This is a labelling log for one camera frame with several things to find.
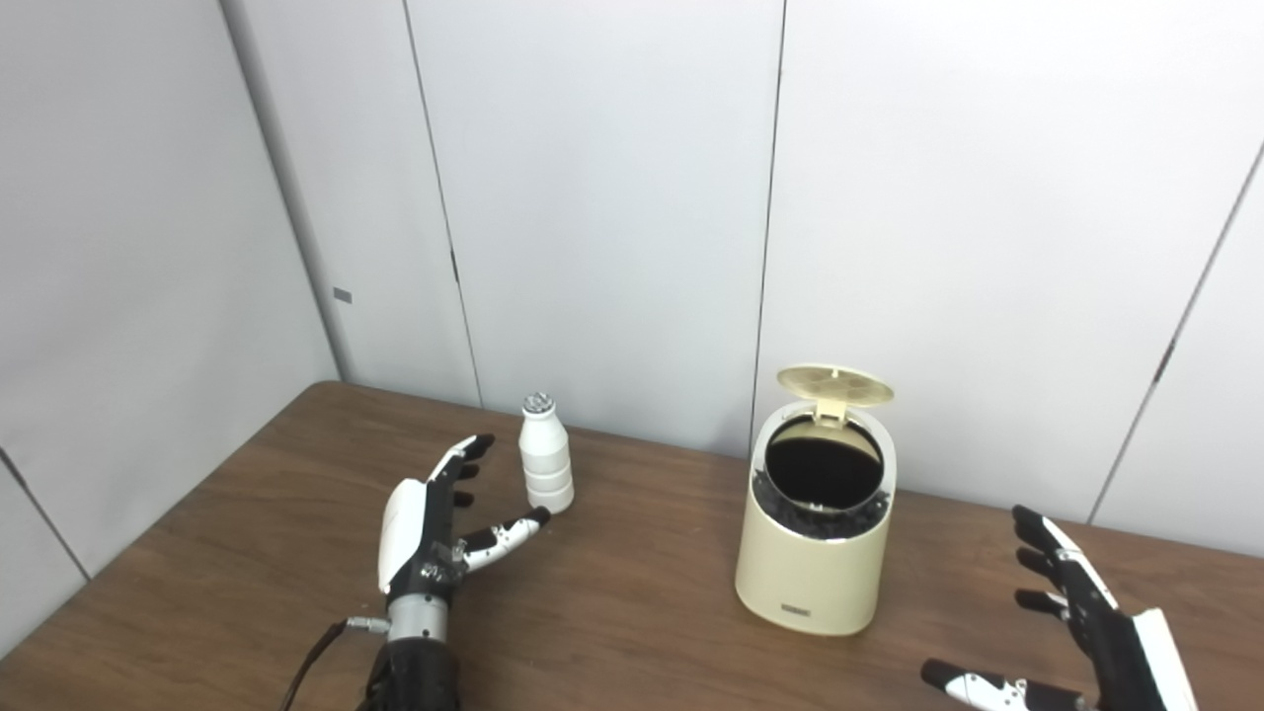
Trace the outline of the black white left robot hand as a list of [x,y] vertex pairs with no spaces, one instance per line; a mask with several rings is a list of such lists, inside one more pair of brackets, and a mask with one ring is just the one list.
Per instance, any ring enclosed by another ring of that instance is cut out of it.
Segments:
[[477,462],[494,445],[492,434],[466,436],[447,449],[423,478],[404,478],[388,497],[382,521],[375,581],[386,601],[428,595],[451,603],[469,573],[514,552],[552,517],[545,506],[503,522],[458,535],[454,512],[473,504],[456,483],[478,474]]

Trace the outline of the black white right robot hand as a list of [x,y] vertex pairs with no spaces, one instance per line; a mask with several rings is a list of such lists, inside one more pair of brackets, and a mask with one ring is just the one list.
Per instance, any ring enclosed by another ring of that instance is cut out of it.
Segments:
[[1160,609],[1127,614],[1086,553],[1050,517],[1016,505],[1015,557],[1050,591],[1018,590],[1024,610],[1057,617],[1090,660],[1097,700],[1059,684],[921,662],[921,682],[975,710],[1196,710],[1197,700]]

